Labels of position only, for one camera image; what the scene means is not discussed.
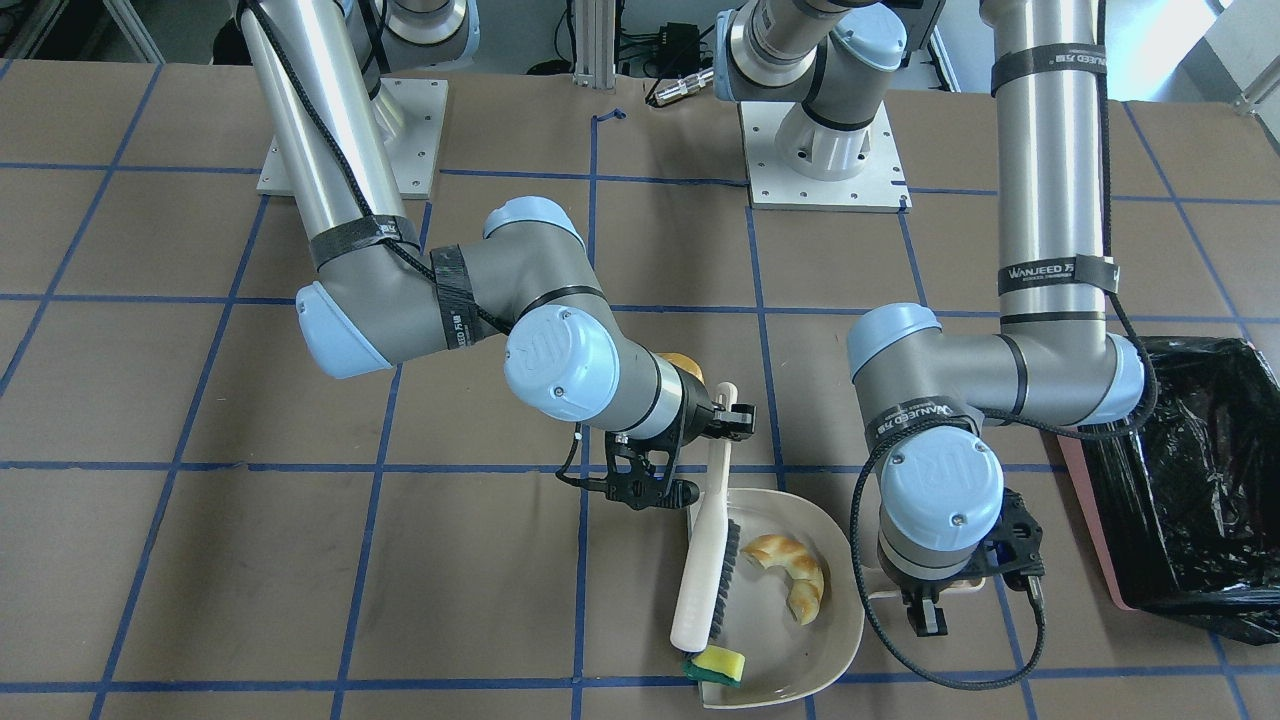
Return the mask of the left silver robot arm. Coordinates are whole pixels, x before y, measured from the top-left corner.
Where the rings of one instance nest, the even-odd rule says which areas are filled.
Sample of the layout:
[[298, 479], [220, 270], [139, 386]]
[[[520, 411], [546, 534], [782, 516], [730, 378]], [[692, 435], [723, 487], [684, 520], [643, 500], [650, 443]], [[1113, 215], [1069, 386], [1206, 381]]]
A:
[[[847, 334], [850, 378], [879, 483], [877, 556], [918, 635], [946, 632], [940, 594], [1033, 551], [1012, 520], [986, 424], [1120, 421], [1149, 406], [1147, 361], [1106, 329], [1119, 272], [1106, 246], [1105, 77], [1097, 1], [983, 1], [995, 32], [1000, 329], [950, 334], [920, 304], [872, 309]], [[878, 1], [748, 1], [716, 22], [714, 87], [742, 108], [782, 104], [762, 131], [755, 199], [850, 191], [888, 142], [876, 128], [908, 32]]]

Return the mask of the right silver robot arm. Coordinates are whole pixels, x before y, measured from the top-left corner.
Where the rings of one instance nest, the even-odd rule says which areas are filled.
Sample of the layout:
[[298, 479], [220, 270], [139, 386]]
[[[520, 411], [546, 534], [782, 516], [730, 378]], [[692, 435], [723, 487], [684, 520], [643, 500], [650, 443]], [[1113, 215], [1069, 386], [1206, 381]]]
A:
[[472, 243], [422, 252], [338, 1], [239, 1], [317, 279], [296, 297], [317, 365], [348, 378], [506, 337], [504, 374], [562, 421], [681, 448], [745, 439], [753, 410], [620, 329], [584, 237], [549, 199], [512, 199]]

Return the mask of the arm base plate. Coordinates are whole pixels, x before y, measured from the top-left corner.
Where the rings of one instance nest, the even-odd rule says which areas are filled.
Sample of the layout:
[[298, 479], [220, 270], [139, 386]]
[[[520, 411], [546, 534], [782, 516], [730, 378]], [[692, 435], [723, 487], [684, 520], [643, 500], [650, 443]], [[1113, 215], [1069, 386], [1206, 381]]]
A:
[[751, 205], [760, 210], [908, 211], [888, 113], [861, 129], [818, 124], [797, 102], [740, 102]]
[[[429, 200], [436, 174], [442, 146], [449, 83], [434, 78], [385, 78], [376, 97], [370, 101], [378, 133], [402, 199]], [[323, 140], [311, 138], [315, 128], [302, 119], [303, 138], [315, 140], [305, 151], [308, 159], [332, 160]], [[266, 196], [294, 197], [280, 136], [271, 138], [257, 182], [257, 192]]]

